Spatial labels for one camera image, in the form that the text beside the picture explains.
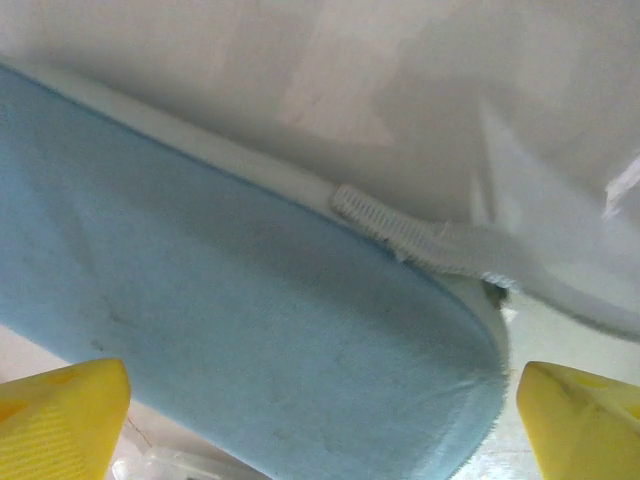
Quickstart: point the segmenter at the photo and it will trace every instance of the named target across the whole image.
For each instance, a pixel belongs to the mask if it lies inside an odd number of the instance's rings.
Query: foam padding
[[[440,479],[505,380],[373,243],[0,68],[0,321],[276,479]]]

